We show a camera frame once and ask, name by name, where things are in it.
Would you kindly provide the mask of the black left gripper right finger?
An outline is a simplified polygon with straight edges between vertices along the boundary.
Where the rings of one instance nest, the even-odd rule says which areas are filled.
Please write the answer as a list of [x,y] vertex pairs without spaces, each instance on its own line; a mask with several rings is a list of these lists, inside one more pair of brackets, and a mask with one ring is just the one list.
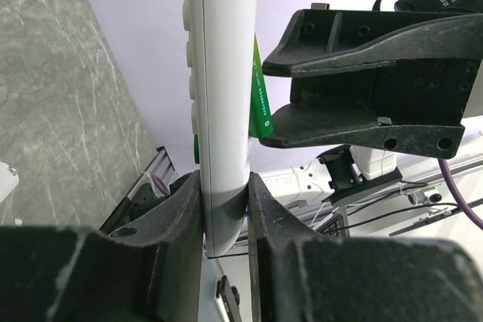
[[482,278],[469,254],[434,238],[341,238],[313,231],[248,182],[255,321],[480,321]]

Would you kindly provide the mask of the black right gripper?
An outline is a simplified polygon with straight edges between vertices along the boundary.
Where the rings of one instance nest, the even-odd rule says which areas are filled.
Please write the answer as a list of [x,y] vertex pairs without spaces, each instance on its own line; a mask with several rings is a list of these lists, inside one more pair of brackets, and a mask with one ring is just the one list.
[[298,10],[263,72],[307,78],[291,81],[260,144],[453,158],[481,59],[479,13]]

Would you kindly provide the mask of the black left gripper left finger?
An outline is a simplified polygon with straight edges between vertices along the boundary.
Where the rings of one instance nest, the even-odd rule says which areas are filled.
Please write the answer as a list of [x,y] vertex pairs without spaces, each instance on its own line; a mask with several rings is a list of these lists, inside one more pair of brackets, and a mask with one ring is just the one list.
[[1,230],[3,321],[195,321],[203,254],[200,176],[110,234]]

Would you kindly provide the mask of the green battery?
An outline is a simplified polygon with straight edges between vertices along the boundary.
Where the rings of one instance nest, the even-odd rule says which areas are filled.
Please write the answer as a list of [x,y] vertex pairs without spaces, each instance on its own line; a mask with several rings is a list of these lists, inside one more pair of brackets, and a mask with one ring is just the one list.
[[269,99],[266,92],[266,84],[263,75],[257,37],[254,37],[250,121],[248,132],[251,137],[262,139],[268,137],[272,131],[272,113],[269,107]]

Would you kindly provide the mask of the white remote control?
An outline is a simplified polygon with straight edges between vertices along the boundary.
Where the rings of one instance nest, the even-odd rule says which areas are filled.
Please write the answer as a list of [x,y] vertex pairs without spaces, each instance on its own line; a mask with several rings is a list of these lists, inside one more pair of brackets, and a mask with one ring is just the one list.
[[257,0],[184,0],[192,132],[198,137],[206,250],[226,253],[244,219]]

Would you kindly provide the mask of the white battery cover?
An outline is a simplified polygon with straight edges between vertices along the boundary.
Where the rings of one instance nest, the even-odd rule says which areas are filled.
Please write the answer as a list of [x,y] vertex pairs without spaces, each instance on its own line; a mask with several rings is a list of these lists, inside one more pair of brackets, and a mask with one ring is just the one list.
[[0,203],[15,189],[19,183],[18,172],[5,162],[0,162]]

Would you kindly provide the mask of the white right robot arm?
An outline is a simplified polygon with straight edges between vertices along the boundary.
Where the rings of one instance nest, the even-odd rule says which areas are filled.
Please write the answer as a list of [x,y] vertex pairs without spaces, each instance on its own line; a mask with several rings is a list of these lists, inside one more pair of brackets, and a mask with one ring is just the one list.
[[264,146],[348,144],[450,159],[482,61],[482,0],[301,9],[263,63],[291,80]]

